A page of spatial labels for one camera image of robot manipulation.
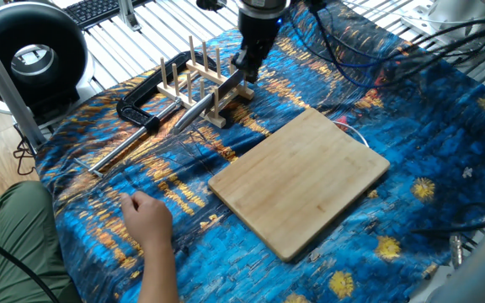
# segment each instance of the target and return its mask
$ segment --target human hand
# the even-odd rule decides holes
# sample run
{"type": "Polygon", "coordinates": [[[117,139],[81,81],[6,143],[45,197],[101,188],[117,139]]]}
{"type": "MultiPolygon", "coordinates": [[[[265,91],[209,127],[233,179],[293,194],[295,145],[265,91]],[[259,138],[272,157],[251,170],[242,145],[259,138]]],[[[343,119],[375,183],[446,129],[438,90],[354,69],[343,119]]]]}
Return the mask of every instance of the human hand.
{"type": "Polygon", "coordinates": [[[122,194],[121,209],[128,233],[144,251],[160,245],[171,245],[173,218],[162,201],[141,191],[131,197],[122,194]]]}

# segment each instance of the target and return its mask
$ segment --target table surface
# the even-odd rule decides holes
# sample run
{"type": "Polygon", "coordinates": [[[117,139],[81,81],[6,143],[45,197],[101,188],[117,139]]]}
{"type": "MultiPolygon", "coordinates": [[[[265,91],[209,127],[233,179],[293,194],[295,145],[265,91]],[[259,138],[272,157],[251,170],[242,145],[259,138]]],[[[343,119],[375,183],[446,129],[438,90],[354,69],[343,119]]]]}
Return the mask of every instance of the table surface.
{"type": "MultiPolygon", "coordinates": [[[[53,0],[65,8],[78,0],[53,0]]],[[[417,6],[428,6],[430,0],[352,0],[368,8],[390,13],[408,14],[417,6]]],[[[402,23],[401,16],[371,11],[348,4],[356,13],[373,21],[400,38],[416,42],[422,35],[402,23]]],[[[88,48],[93,54],[96,70],[90,85],[99,93],[123,82],[160,62],[160,57],[170,58],[180,51],[189,50],[188,36],[193,35],[195,45],[209,40],[237,25],[237,6],[232,0],[218,13],[199,9],[194,0],[157,0],[136,7],[142,30],[128,29],[119,16],[106,20],[84,32],[88,48]]],[[[439,41],[422,44],[427,50],[441,46],[439,41]]],[[[460,67],[467,76],[485,85],[485,61],[460,67]]]]}

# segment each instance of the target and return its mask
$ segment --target white wire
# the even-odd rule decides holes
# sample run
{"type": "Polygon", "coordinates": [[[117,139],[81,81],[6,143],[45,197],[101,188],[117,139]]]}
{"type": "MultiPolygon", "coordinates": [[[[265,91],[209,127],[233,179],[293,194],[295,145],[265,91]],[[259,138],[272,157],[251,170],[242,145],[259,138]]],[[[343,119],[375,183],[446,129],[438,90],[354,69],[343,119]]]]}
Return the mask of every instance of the white wire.
{"type": "Polygon", "coordinates": [[[364,136],[359,133],[358,130],[356,130],[352,126],[346,125],[345,123],[342,123],[342,122],[338,122],[338,121],[333,121],[333,122],[334,122],[334,124],[345,126],[345,127],[349,128],[350,130],[354,131],[354,133],[359,135],[360,139],[362,139],[362,141],[364,142],[364,145],[366,145],[366,147],[370,148],[370,146],[368,145],[368,142],[366,141],[364,136]]]}
{"type": "Polygon", "coordinates": [[[482,17],[477,18],[477,19],[471,19],[471,20],[465,20],[465,21],[454,21],[454,22],[452,22],[452,21],[434,21],[434,20],[430,20],[430,19],[423,19],[423,18],[418,18],[418,17],[413,17],[413,16],[407,16],[406,14],[403,14],[403,13],[387,12],[386,10],[377,9],[377,8],[370,8],[370,7],[360,5],[358,3],[352,3],[352,2],[349,2],[349,1],[342,1],[342,2],[344,4],[353,4],[353,5],[355,5],[359,8],[364,8],[366,10],[372,10],[372,11],[379,12],[379,13],[388,13],[388,14],[393,14],[393,15],[397,15],[397,16],[400,16],[400,17],[404,17],[404,18],[407,18],[407,19],[414,19],[414,20],[425,21],[425,22],[433,22],[433,23],[438,23],[438,24],[464,24],[465,22],[469,22],[469,21],[484,20],[485,19],[485,16],[482,16],[482,17]]]}

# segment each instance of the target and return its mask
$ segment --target wooden cutting board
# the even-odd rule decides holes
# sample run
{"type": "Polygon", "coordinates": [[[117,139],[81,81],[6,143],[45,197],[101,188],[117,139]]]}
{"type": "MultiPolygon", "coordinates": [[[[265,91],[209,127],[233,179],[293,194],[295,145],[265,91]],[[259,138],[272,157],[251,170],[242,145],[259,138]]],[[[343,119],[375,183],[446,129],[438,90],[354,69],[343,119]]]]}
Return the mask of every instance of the wooden cutting board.
{"type": "Polygon", "coordinates": [[[390,163],[308,109],[209,180],[282,260],[291,260],[390,163]]]}

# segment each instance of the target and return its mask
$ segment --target person's arm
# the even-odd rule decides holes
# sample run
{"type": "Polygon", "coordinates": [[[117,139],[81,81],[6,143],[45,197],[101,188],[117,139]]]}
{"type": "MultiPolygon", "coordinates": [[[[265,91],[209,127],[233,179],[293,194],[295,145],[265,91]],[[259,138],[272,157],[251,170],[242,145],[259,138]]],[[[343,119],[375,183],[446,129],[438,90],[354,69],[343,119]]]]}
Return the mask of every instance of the person's arm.
{"type": "Polygon", "coordinates": [[[172,215],[166,205],[142,192],[121,195],[129,234],[141,245],[145,270],[138,303],[179,303],[175,257],[171,245],[172,215]]]}

